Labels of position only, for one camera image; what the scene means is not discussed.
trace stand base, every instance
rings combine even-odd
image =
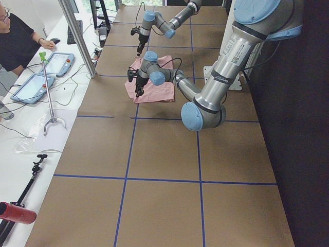
[[[212,66],[204,66],[205,83],[207,83],[207,81],[208,81],[208,77],[209,77],[208,73],[210,73],[211,68],[212,68]],[[237,90],[237,91],[242,90],[242,86],[239,81],[239,78],[240,78],[240,75],[238,74],[228,90]]]

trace black wall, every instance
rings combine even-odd
[[[301,35],[282,41],[249,83],[296,247],[329,246],[328,16],[327,0],[305,1]]]

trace white table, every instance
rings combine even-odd
[[[76,15],[77,20],[83,20],[83,30],[84,30],[84,40],[88,48],[88,52],[91,55],[96,45],[99,45],[98,36],[95,35],[93,25],[90,25],[90,15]],[[59,83],[62,83],[72,74],[74,74],[80,65],[84,64],[82,56],[80,55],[79,49],[76,44],[67,45],[67,21],[65,17],[62,17],[58,22],[54,30],[49,34],[48,40],[51,38],[59,38],[61,41],[56,45],[56,49],[50,51],[45,50],[42,47],[35,54],[29,65],[40,63],[39,52],[46,51],[49,58],[52,52],[70,52],[75,54],[75,62],[65,77],[57,79],[54,86]],[[38,73],[41,69],[41,66],[36,66],[31,68],[34,72]],[[29,76],[32,75],[32,72],[26,69],[17,79],[15,84],[23,84]],[[72,98],[71,103],[68,106],[61,106],[57,103],[53,103],[54,109],[72,109],[77,110],[82,102],[84,94],[87,90],[90,75],[85,66],[79,71],[77,75],[74,76],[74,80],[78,83],[76,92]],[[59,86],[57,90],[51,91],[51,99],[57,100],[61,103],[68,103],[72,92],[76,84],[68,80],[62,86]],[[15,92],[17,87],[13,87],[10,92]],[[13,102],[10,99],[11,94],[8,93],[3,103]],[[45,95],[42,98],[44,101],[47,101],[47,96]],[[10,110],[16,109],[22,106],[21,103],[13,103],[7,105]],[[2,120],[1,124],[15,129],[25,135],[28,135],[31,127],[34,123],[40,119],[40,117],[46,112],[49,111],[48,103],[38,102],[35,105],[26,105],[21,109],[14,111],[15,117],[11,120]],[[11,202],[17,201],[29,180],[32,177],[32,167],[34,166],[33,162],[38,162],[40,159],[37,158],[38,152],[25,151],[17,153],[16,147],[19,142],[21,142],[24,137],[20,136],[14,131],[7,130],[3,126],[0,126],[0,201]],[[56,169],[58,161],[61,157],[60,152],[49,152],[48,158],[44,159],[41,164],[42,171],[39,173],[38,178],[34,182],[27,196],[23,200],[25,207],[29,210],[39,212],[41,204],[46,195],[48,186],[50,184],[53,173]],[[21,247],[24,246],[31,231],[33,224],[24,225],[16,223],[14,228],[11,231],[11,234],[7,237],[7,240],[4,244],[6,247]]]

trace pink cloth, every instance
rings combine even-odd
[[[160,66],[167,63],[172,59],[171,56],[164,56],[158,59],[158,63]],[[136,58],[135,62],[131,65],[134,69],[140,69],[140,66],[143,62],[143,58]],[[166,64],[163,68],[173,68],[172,61]],[[145,102],[158,102],[158,101],[166,101],[173,102],[175,101],[175,88],[174,84],[171,82],[165,82],[160,86],[155,86],[149,80],[148,83],[144,86],[144,94],[136,98],[136,78],[133,79],[132,82],[127,82],[124,84],[125,88],[128,92],[128,95],[131,99],[133,99],[134,103],[145,103]]]

